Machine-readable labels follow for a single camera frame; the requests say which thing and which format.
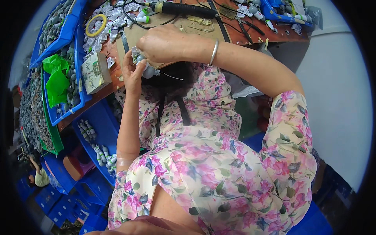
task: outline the person's hand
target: person's hand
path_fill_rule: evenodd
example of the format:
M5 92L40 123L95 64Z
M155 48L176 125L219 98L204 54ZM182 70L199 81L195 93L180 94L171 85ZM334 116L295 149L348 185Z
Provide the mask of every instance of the person's hand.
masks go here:
M123 79L125 93L127 96L136 96L141 94L141 75L146 66L146 59L141 60L137 67L133 65L132 51L129 50L123 58Z
M173 24L149 29L136 46L153 62L169 63L184 61L186 53L199 44L200 36L182 33Z

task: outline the woman's arm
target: woman's arm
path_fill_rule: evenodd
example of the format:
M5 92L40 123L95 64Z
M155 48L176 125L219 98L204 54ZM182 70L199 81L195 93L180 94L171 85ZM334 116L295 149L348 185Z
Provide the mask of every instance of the woman's arm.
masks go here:
M214 40L182 33L172 24L149 29L137 43L137 47L154 62L205 64L210 62L214 45ZM289 90L304 94L299 79L291 70L270 56L246 47L219 42L213 65L240 76L270 97Z
M125 85L125 101L116 144L116 169L118 172L128 170L133 160L139 156L139 97L141 95L141 74L145 65L146 60L144 59L134 68L130 50L124 56L122 72Z
M32 156L29 156L29 159L30 159L31 163L34 165L36 172L40 175L41 169L39 168L38 164L34 161Z

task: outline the yellow tape roll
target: yellow tape roll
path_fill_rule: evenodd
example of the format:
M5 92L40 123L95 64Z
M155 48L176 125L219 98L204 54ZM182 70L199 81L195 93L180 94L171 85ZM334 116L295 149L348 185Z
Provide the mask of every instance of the yellow tape roll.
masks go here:
M89 33L89 25L90 25L90 23L94 20L94 19L96 19L96 18L98 18L98 17L101 17L102 18L102 20L103 20L103 24L102 24L102 26L99 28L99 30L98 31L96 31L95 33ZM94 16L90 21L89 21L89 23L86 25L86 29L85 29L85 33L86 33L86 35L88 35L89 37L95 37L95 36L97 36L99 33L101 33L102 31L103 31L103 29L106 27L106 23L107 23L107 18L106 18L106 16L105 15L103 15L103 14L99 14L99 15L96 15L96 16Z

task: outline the floral blouse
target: floral blouse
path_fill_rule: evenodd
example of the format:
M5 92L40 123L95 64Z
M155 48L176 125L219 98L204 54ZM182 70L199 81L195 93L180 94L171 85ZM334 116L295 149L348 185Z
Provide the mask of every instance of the floral blouse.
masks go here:
M257 153L237 140L241 117L220 70L195 64L195 75L183 99L191 126L172 102L156 138L158 105L142 95L140 140L151 150L117 173L109 229L149 215L159 184L206 234L287 233L310 206L316 174L305 98L294 91L274 98Z

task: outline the woman's right hand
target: woman's right hand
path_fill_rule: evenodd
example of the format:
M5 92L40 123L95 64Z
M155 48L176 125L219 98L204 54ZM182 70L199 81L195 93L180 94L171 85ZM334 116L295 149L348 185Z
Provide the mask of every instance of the woman's right hand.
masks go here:
M166 24L149 29L136 46L153 62L178 62L184 61L192 47L199 44L200 38L181 32L173 24Z

